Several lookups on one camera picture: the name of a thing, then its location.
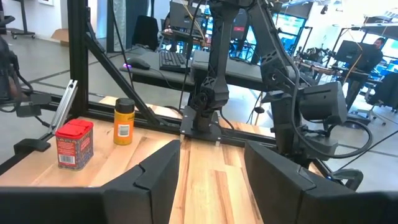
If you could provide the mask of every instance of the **wooden table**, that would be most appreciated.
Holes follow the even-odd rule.
[[[296,65],[300,67],[305,67],[311,70],[312,78],[315,80],[316,84],[319,84],[323,75],[331,75],[331,76],[340,76],[340,74],[336,70],[332,70],[329,68],[323,67],[322,64],[318,62],[312,62],[308,60],[298,60],[295,61]]]
[[[116,98],[101,102],[114,104]],[[179,117],[160,106],[157,114]],[[132,144],[113,144],[113,123],[94,122],[94,156],[81,171],[59,169],[55,138],[45,152],[32,152],[0,176],[0,186],[101,186],[179,136],[135,128]],[[267,128],[235,127],[271,136]],[[170,223],[262,223],[244,165],[243,148],[189,140],[182,142],[180,174]]]

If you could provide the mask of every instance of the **computer monitor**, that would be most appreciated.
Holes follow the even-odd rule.
[[[186,6],[190,14],[193,16],[195,14],[195,8],[192,6]],[[201,24],[201,10],[198,10],[197,17],[195,20],[198,22],[200,27]],[[185,9],[183,4],[170,1],[170,25],[172,27],[179,27],[184,29],[191,29],[192,19]],[[193,26],[194,30],[199,30],[197,26]]]
[[[353,41],[344,40],[337,51],[335,60],[354,65],[358,57],[361,56],[359,61],[356,63],[356,67],[367,67],[369,58],[373,55],[376,55],[377,51],[378,49],[375,48],[373,44],[356,43]]]
[[[238,15],[236,15],[232,31],[231,31],[231,39],[242,40],[244,35],[244,30],[246,29],[248,21],[248,16],[246,15],[246,10],[240,9]]]

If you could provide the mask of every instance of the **bottle label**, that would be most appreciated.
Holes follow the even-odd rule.
[[[118,125],[118,136],[119,137],[128,137],[130,135],[130,125],[128,124],[119,124]]]

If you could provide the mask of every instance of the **black wire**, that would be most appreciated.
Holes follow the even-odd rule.
[[[227,122],[227,124],[231,127],[231,129],[232,129],[233,131],[235,131],[235,128],[234,128],[234,126],[231,124],[231,122],[229,122],[229,121],[224,117],[224,115],[223,115],[223,108],[220,109],[220,116],[225,120],[225,122]]]
[[[251,111],[250,116],[249,116],[248,121],[246,122],[246,124],[248,124],[249,121],[250,121],[250,118],[252,118],[252,116],[254,114],[254,109],[256,109],[256,106],[257,106],[258,101],[260,100],[260,97],[261,97],[261,94],[259,95],[259,97],[257,97],[257,100],[256,100],[256,102],[255,102],[255,104],[253,106],[253,110]]]
[[[272,21],[271,15],[270,15],[268,12],[266,12],[266,13],[267,13],[267,15],[263,15],[263,17],[266,17],[266,16],[267,16],[267,17],[269,17],[269,19]],[[296,79],[295,79],[295,86],[294,86],[293,95],[292,95],[292,107],[291,107],[291,112],[290,112],[290,122],[292,123],[292,127],[293,127],[294,133],[295,133],[295,134],[300,138],[300,140],[301,140],[302,142],[304,142],[305,145],[307,145],[307,147],[309,147],[311,150],[313,150],[313,151],[315,151],[315,152],[318,152],[319,154],[321,154],[321,155],[323,155],[323,156],[327,156],[327,157],[329,157],[329,158],[344,159],[344,158],[347,158],[347,157],[356,156],[356,155],[362,153],[363,151],[365,151],[367,148],[363,147],[363,148],[360,149],[360,150],[357,150],[357,151],[355,151],[355,152],[353,152],[353,153],[349,153],[349,154],[345,154],[345,155],[331,155],[331,154],[328,154],[328,153],[324,153],[323,151],[317,149],[317,148],[314,147],[312,144],[310,144],[310,143],[305,139],[305,137],[298,131],[297,126],[296,126],[296,124],[295,124],[295,106],[296,106],[296,101],[297,101],[297,99],[296,99],[296,98],[297,98],[297,93],[299,92],[300,72],[299,72],[299,70],[297,69],[297,67],[295,66],[295,64],[294,64],[294,62],[293,62],[293,60],[292,60],[292,58],[291,58],[291,57],[287,54],[287,52],[284,50],[284,47],[283,47],[283,45],[282,45],[282,42],[280,41],[280,39],[279,39],[279,37],[277,36],[277,34],[274,34],[274,35],[276,35],[276,37],[277,37],[276,44],[279,44],[280,49],[282,49],[281,51],[277,50],[277,53],[282,52],[282,55],[285,57],[285,59],[287,60],[287,62],[290,64],[290,66],[293,68],[293,70],[294,70],[294,72],[295,72],[295,76],[296,76]],[[369,138],[371,138],[371,139],[373,140],[373,135],[372,135],[372,133],[369,131],[368,134],[369,134]]]
[[[203,0],[200,0],[200,2],[198,2],[197,8],[195,9],[195,14],[193,15],[193,18],[192,18],[191,29],[190,29],[190,31],[189,31],[189,39],[192,38],[193,25],[195,24],[195,19],[196,19],[196,17],[197,17],[197,14],[198,14],[198,11],[199,11],[199,7],[200,7],[200,5],[202,4],[202,2],[203,2]],[[188,63],[189,63],[189,57],[188,57],[188,55],[190,55],[190,54],[191,54],[191,52],[188,52],[188,51],[187,51],[187,55],[186,55],[187,61],[186,61],[186,63],[185,63],[185,76],[184,76],[184,81],[183,81],[183,83],[182,83],[181,95],[180,95],[180,102],[179,102],[179,104],[178,104],[178,108],[181,108],[182,95],[183,95],[183,93],[184,93],[185,82],[187,81],[187,76],[188,76]]]
[[[176,108],[176,107],[174,107],[174,106],[164,106],[164,107],[166,107],[166,108],[168,108],[168,109],[171,109],[171,110],[175,110],[178,114],[180,114],[181,116],[182,115],[184,115],[183,113],[182,113],[182,111],[180,111],[178,108]]]
[[[19,72],[18,69],[14,68],[15,73],[17,74],[18,78],[29,88],[29,91],[27,92],[28,94],[33,93],[33,87],[32,85],[24,78],[22,77],[21,73]]]
[[[362,154],[358,155],[357,157],[355,157],[354,159],[352,159],[351,161],[347,162],[344,166],[340,167],[338,170],[344,169],[346,166],[350,165],[352,162],[354,162],[355,160],[359,159],[361,156],[363,156],[365,153],[367,153],[368,151],[370,151],[371,149],[373,149],[374,147],[376,147],[378,144],[382,143],[383,141],[387,140],[388,138],[390,138],[391,136],[397,134],[398,131],[395,131],[394,133],[388,135],[387,137],[385,137],[384,139],[378,141],[377,143],[375,143],[373,146],[371,146],[369,149],[365,150],[364,152],[362,152]]]
[[[161,71],[156,70],[156,69],[154,69],[154,68],[150,68],[150,70],[153,70],[153,71],[158,72],[159,74],[161,74],[161,75],[163,76],[164,80],[166,81],[166,84],[167,84],[171,89],[180,91],[179,88],[173,87],[172,85],[170,85],[168,79],[163,75],[163,73],[162,73]]]
[[[364,124],[362,124],[362,123],[360,123],[360,122],[357,122],[357,121],[346,120],[346,121],[344,122],[344,124],[350,124],[350,123],[360,126],[363,130],[365,130],[365,131],[367,132],[367,134],[368,134],[368,136],[369,136],[368,141],[366,142],[366,144],[365,144],[361,149],[358,149],[358,151],[360,151],[360,152],[365,152],[365,151],[367,151],[367,150],[371,147],[372,142],[373,142],[373,135],[372,135],[371,130],[370,130],[366,125],[364,125]],[[330,137],[331,131],[332,131],[333,128],[335,128],[336,126],[337,126],[337,125],[332,125],[332,126],[330,126],[330,127],[328,128],[328,130],[327,130],[327,132],[326,132],[326,137]],[[351,156],[356,156],[356,155],[358,155],[357,152],[352,152],[352,153],[344,154],[344,156],[346,156],[346,157],[351,157]]]
[[[42,123],[43,126],[45,126],[46,128],[50,127],[50,124],[48,124],[47,122],[43,121],[42,119],[40,119],[38,116],[35,116],[36,120],[39,121],[40,123]]]
[[[113,16],[113,24],[114,24],[114,28],[116,29],[116,35],[118,36],[118,40],[119,40],[119,43],[120,43],[120,48],[121,48],[121,51],[122,51],[124,63],[126,64],[127,72],[129,73],[131,87],[132,87],[132,89],[134,89],[134,85],[132,83],[131,71],[130,71],[130,68],[129,68],[129,64],[127,62],[126,52],[124,51],[124,47],[123,47],[123,44],[122,44],[122,38],[120,38],[119,27],[118,27],[118,24],[116,22],[116,16],[114,15],[113,0],[109,0],[108,2],[109,2],[109,5],[111,6],[111,10],[110,11],[111,11],[112,16]]]
[[[248,46],[250,47],[250,49],[253,51],[252,56],[253,56],[254,54],[256,54],[256,56],[257,56],[258,58],[261,58],[261,57],[259,56],[259,54],[257,54],[257,52],[254,50],[253,46],[249,43],[249,41],[248,41],[247,39],[246,39],[245,41],[246,41],[246,43],[248,43]]]

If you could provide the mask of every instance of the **orange spray can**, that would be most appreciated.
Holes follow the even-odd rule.
[[[128,145],[132,142],[134,130],[134,109],[136,102],[129,98],[119,98],[114,107],[113,142],[118,145]]]

